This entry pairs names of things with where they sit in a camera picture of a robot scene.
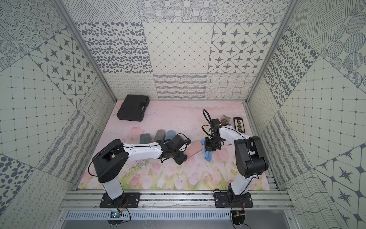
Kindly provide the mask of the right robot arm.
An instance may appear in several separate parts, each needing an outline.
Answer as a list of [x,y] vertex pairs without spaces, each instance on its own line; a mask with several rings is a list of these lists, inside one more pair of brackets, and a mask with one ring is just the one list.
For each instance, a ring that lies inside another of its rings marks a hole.
[[222,124],[219,119],[208,117],[210,129],[204,132],[204,146],[208,152],[221,150],[224,143],[234,145],[235,163],[238,174],[228,185],[227,194],[230,198],[238,198],[248,192],[250,183],[259,179],[269,168],[266,152],[258,136],[245,135],[228,124]]

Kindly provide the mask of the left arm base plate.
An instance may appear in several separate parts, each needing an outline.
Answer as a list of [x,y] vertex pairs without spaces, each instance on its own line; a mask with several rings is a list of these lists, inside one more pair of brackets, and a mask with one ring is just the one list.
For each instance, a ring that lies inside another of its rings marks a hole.
[[100,202],[100,208],[111,209],[111,208],[138,208],[141,193],[139,192],[124,192],[121,196],[116,199],[111,199],[107,193],[103,194]]

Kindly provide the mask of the pink eyeglass case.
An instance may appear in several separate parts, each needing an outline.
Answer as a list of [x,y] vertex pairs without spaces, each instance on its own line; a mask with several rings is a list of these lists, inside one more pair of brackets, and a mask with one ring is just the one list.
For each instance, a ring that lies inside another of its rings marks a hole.
[[187,155],[188,158],[190,158],[196,155],[197,153],[202,152],[202,150],[203,150],[203,144],[201,143],[200,140],[196,140],[192,142],[192,144],[187,148],[185,154]]

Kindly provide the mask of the blue microfiber cloth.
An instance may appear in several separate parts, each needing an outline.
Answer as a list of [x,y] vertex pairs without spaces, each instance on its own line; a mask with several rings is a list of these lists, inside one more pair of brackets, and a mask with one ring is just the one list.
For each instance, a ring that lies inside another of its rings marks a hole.
[[204,139],[201,140],[201,144],[203,146],[202,153],[203,153],[203,155],[205,157],[205,160],[208,161],[208,162],[211,162],[212,161],[212,152],[211,151],[207,151],[206,146],[205,146],[205,140]]

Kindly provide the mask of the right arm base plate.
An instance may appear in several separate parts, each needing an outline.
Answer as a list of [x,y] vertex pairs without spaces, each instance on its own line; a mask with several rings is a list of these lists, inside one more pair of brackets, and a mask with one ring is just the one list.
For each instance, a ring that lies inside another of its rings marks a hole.
[[252,208],[253,200],[249,192],[240,196],[227,192],[214,192],[216,208]]

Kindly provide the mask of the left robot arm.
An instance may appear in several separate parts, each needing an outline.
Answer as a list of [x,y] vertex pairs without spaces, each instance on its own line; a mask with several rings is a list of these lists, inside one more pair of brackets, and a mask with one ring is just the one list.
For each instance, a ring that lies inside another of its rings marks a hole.
[[191,139],[183,134],[177,134],[172,139],[139,145],[124,144],[115,139],[93,156],[91,165],[94,166],[95,176],[103,185],[107,196],[116,200],[124,194],[118,174],[126,162],[157,159],[164,163],[172,158],[181,165],[188,159],[185,151],[191,143]]

